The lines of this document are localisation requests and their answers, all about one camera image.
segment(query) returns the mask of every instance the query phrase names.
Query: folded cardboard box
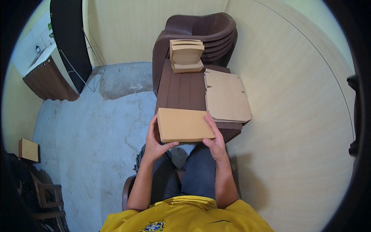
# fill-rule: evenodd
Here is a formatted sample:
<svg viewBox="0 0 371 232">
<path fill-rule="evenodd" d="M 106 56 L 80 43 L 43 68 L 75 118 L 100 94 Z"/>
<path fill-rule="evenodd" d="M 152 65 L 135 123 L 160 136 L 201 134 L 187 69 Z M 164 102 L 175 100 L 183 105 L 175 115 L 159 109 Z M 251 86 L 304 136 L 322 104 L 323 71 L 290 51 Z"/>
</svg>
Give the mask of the folded cardboard box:
<svg viewBox="0 0 371 232">
<path fill-rule="evenodd" d="M 206 111 L 159 108 L 157 124 L 161 142 L 199 142 L 215 138 L 204 115 Z"/>
<path fill-rule="evenodd" d="M 204 50 L 200 40 L 170 40 L 170 61 L 174 73 L 201 71 Z"/>
</svg>

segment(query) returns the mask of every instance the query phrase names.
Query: jeans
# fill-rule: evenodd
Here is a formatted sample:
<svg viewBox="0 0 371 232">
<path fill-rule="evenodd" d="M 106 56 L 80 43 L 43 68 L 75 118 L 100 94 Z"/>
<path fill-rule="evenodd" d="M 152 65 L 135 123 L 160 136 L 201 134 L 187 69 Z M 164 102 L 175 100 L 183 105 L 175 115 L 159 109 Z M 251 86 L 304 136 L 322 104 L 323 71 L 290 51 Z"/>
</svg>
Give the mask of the jeans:
<svg viewBox="0 0 371 232">
<path fill-rule="evenodd" d="M 140 166 L 145 145 L 137 157 Z M 182 183 L 176 172 L 177 168 L 171 161 L 171 153 L 167 151 L 155 161 L 153 166 L 153 181 L 151 204 L 162 200 L 184 195 L 203 196 L 215 199 L 216 162 L 210 149 L 203 143 L 198 144 L 188 156 L 183 169 L 185 174 Z"/>
</svg>

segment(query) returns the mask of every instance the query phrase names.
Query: hand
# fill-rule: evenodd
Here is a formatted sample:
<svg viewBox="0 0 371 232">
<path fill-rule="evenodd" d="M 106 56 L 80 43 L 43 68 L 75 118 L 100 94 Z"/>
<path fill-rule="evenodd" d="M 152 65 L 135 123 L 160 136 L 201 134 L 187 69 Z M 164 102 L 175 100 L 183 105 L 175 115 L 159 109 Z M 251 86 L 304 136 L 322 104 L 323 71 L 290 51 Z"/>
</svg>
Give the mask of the hand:
<svg viewBox="0 0 371 232">
<path fill-rule="evenodd" d="M 179 145 L 179 142 L 160 145 L 156 141 L 154 131 L 156 121 L 157 114 L 150 121 L 147 137 L 145 138 L 145 151 L 143 155 L 143 160 L 147 160 L 151 163 L 160 158 L 167 150 Z"/>
<path fill-rule="evenodd" d="M 211 155 L 213 156 L 216 162 L 228 159 L 223 135 L 220 133 L 219 129 L 216 127 L 216 123 L 214 119 L 211 117 L 209 111 L 207 111 L 207 115 L 204 115 L 204 119 L 209 124 L 209 126 L 211 126 L 211 129 L 213 130 L 214 135 L 215 135 L 215 139 L 210 140 L 208 138 L 204 138 L 202 142 L 208 148 L 210 148 Z"/>
</svg>

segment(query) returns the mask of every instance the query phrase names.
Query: faucet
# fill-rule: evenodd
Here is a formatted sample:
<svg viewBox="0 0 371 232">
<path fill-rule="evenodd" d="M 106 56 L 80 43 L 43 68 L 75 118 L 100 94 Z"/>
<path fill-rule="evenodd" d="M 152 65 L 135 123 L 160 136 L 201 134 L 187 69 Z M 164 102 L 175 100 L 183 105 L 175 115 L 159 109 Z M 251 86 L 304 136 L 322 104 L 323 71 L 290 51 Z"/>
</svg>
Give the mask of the faucet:
<svg viewBox="0 0 371 232">
<path fill-rule="evenodd" d="M 42 47 L 41 49 L 44 49 L 46 47 L 46 43 L 44 43 L 41 37 L 38 37 L 38 39 L 40 40 L 40 47 Z"/>
</svg>

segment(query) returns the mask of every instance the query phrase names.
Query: black door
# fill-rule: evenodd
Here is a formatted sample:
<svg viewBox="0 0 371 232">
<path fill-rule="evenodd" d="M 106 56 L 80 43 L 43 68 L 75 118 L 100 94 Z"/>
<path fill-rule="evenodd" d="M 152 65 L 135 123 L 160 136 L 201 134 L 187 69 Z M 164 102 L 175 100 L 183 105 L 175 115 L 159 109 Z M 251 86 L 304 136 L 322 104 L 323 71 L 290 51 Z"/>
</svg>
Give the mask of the black door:
<svg viewBox="0 0 371 232">
<path fill-rule="evenodd" d="M 86 82 L 92 72 L 92 67 L 82 30 L 82 1 L 51 0 L 50 18 L 58 50 L 63 51 L 71 65 Z M 72 67 L 62 53 L 59 52 L 59 54 L 67 71 L 72 71 Z M 81 93 L 85 85 L 84 82 L 75 72 L 70 72 L 69 76 L 77 91 Z"/>
</svg>

